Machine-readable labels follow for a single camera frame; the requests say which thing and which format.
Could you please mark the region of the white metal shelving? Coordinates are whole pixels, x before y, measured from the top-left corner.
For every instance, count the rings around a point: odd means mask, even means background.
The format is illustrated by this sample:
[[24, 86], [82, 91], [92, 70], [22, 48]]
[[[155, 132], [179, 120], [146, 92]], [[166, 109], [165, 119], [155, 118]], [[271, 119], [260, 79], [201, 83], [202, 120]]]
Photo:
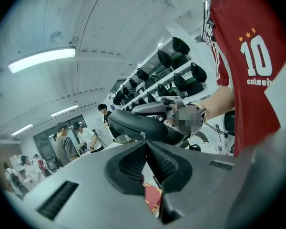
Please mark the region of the white metal shelving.
[[173, 70], [166, 76], [164, 76], [162, 79], [158, 80], [154, 84], [152, 84], [150, 87], [145, 87], [144, 82], [142, 80], [139, 80], [136, 76], [136, 72], [138, 69], [144, 70], [146, 73], [149, 73], [150, 75], [155, 75], [155, 71], [160, 67], [160, 61], [158, 60], [157, 52], [158, 50], [162, 50], [166, 53], [168, 53], [170, 56], [175, 57], [179, 53], [173, 51], [173, 39], [169, 38], [166, 40], [163, 44], [161, 44], [155, 51], [153, 51], [139, 66], [137, 69], [135, 69], [130, 76], [120, 85], [118, 88], [119, 91], [123, 90], [123, 87], [127, 87], [130, 89], [129, 79], [133, 79], [137, 82], [137, 88], [135, 90], [135, 97], [127, 102], [126, 104], [122, 105], [115, 105], [113, 103], [113, 97], [114, 94], [109, 94], [109, 103], [107, 106], [109, 107], [110, 111], [116, 110], [116, 109], [124, 109], [124, 108], [131, 108], [132, 103], [138, 103], [138, 99], [142, 98], [145, 101], [147, 101], [147, 93], [150, 93], [153, 95], [155, 99], [158, 99], [158, 93], [157, 88], [159, 84], [162, 84], [165, 87], [168, 87], [170, 83], [173, 82], [173, 77], [175, 73], [180, 74], [183, 78], [188, 79], [190, 77], [190, 64], [196, 63], [201, 68], [203, 68], [207, 74], [207, 79], [205, 83], [205, 89], [195, 94], [194, 96], [187, 97], [186, 99], [194, 100], [194, 99], [202, 99], [208, 95], [211, 95], [216, 89], [216, 68], [215, 68], [215, 60], [213, 57], [213, 54], [211, 52], [211, 49], [209, 45], [205, 42], [194, 42], [193, 47], [190, 48], [190, 53], [187, 55], [188, 61], [182, 64], [179, 68], [176, 70]]

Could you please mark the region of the black glasses case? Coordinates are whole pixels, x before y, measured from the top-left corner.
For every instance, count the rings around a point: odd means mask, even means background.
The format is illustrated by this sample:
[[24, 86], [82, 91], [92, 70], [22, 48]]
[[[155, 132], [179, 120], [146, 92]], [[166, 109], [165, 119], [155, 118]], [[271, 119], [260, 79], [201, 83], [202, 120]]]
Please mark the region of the black glasses case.
[[168, 137], [167, 126], [155, 118], [115, 110], [108, 117], [111, 128], [135, 140], [162, 142]]

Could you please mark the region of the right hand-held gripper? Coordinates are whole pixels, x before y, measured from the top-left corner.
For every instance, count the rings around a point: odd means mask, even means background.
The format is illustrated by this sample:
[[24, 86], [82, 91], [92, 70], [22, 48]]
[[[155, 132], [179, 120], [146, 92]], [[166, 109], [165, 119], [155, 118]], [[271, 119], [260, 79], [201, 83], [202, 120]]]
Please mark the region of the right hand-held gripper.
[[167, 126], [168, 136], [165, 143], [173, 146], [182, 145], [190, 135], [198, 132], [205, 123], [206, 109], [199, 103], [184, 104], [179, 96], [162, 97], [163, 102], [152, 102], [134, 107], [135, 115], [150, 116], [166, 113], [164, 123]]

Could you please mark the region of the person's right forearm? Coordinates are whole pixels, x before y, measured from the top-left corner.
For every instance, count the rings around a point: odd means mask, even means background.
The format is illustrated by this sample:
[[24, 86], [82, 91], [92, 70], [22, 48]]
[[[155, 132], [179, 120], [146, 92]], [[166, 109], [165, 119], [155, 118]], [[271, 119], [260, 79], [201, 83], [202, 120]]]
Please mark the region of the person's right forearm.
[[223, 115], [235, 107], [234, 92], [230, 87], [220, 86], [211, 96], [204, 99], [201, 103], [205, 111], [206, 123], [208, 120]]

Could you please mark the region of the brown wicker chair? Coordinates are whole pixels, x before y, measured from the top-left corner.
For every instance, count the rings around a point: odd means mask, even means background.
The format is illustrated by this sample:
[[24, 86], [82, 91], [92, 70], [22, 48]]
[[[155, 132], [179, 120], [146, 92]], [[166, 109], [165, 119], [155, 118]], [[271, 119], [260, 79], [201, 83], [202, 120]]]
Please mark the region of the brown wicker chair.
[[196, 132], [194, 135], [191, 136], [191, 141], [195, 144], [198, 143], [209, 143], [209, 139], [202, 131]]

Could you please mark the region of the long ceiling light bar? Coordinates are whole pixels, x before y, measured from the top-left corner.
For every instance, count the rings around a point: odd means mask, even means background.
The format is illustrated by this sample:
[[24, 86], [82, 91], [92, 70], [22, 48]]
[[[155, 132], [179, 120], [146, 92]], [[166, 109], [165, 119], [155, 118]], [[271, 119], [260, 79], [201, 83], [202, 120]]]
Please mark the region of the long ceiling light bar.
[[69, 111], [74, 110], [74, 109], [77, 109], [77, 108], [78, 108], [78, 105], [76, 104], [76, 105], [74, 105], [74, 106], [65, 108], [65, 109], [63, 109], [63, 110], [60, 110], [60, 111], [58, 111], [58, 112], [55, 112], [55, 113], [51, 114], [51, 117], [55, 117], [55, 116], [61, 115], [61, 114], [63, 114], [63, 113], [69, 112]]
[[22, 59], [11, 62], [8, 65], [8, 69], [10, 70], [11, 73], [17, 73], [29, 67], [32, 67], [32, 66], [44, 63], [44, 62], [49, 62], [49, 61], [54, 61], [54, 60], [59, 60], [59, 59], [64, 59], [64, 58], [72, 58], [75, 56], [75, 53], [76, 53], [76, 48], [74, 46], [40, 51], [40, 52], [25, 56]]
[[16, 135], [18, 135], [18, 134], [24, 132], [25, 130], [27, 130], [27, 129], [31, 128], [31, 127], [33, 127], [33, 124], [29, 124], [29, 125], [27, 125], [27, 126], [21, 128], [20, 130], [18, 130], [18, 131], [16, 131], [16, 132], [12, 133], [11, 135], [12, 135], [12, 136], [16, 136]]

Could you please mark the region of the black office chair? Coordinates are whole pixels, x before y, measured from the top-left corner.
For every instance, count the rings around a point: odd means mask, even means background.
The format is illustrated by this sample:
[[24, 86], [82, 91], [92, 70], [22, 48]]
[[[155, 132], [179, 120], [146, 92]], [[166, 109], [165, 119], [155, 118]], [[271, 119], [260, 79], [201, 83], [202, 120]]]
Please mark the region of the black office chair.
[[231, 110], [224, 115], [225, 138], [235, 135], [235, 110]]

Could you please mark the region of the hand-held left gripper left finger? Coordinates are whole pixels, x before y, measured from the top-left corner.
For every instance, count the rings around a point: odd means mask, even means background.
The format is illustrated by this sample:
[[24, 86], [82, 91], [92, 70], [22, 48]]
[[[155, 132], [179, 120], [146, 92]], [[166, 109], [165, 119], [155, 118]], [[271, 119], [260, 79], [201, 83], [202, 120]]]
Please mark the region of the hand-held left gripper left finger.
[[[105, 165], [131, 144], [77, 158], [42, 181], [24, 199], [27, 219], [38, 229], [155, 229], [160, 221], [143, 196], [123, 194], [105, 176]], [[66, 182], [77, 187], [54, 219], [40, 208]]]

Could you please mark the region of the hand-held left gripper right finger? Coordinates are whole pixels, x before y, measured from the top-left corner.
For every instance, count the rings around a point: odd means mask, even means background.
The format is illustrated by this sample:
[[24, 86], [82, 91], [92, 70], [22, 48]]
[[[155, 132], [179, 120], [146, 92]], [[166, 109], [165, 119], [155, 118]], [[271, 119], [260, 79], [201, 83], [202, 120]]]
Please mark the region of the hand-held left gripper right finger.
[[162, 186], [159, 218], [146, 229], [236, 229], [233, 207], [251, 166], [253, 149], [239, 157], [146, 143], [147, 162]]

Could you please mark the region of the white speckled seat cushion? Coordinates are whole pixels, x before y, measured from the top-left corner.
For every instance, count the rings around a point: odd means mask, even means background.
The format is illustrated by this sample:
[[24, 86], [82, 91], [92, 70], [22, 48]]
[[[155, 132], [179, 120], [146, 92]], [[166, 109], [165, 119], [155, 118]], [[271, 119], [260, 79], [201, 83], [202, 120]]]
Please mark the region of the white speckled seat cushion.
[[215, 155], [219, 155], [220, 154], [220, 149], [208, 142], [203, 142], [200, 145], [200, 149], [202, 153], [207, 153], [207, 154], [215, 154]]

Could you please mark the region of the person's red jersey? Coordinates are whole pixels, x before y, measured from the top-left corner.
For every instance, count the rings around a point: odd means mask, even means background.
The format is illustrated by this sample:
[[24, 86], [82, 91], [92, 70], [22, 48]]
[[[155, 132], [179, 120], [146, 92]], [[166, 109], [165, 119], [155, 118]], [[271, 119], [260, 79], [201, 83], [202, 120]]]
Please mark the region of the person's red jersey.
[[286, 31], [266, 0], [214, 0], [210, 18], [220, 48], [217, 83], [235, 96], [238, 156], [280, 128], [265, 90], [286, 62]]

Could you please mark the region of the red hardcover book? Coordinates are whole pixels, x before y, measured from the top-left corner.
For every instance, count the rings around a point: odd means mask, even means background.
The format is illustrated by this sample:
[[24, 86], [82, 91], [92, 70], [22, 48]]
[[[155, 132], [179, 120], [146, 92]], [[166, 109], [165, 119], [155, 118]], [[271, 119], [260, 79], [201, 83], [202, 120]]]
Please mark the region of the red hardcover book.
[[162, 190], [158, 187], [155, 187], [149, 183], [144, 183], [145, 188], [145, 203], [149, 210], [157, 215], [160, 209], [161, 199], [162, 199]]

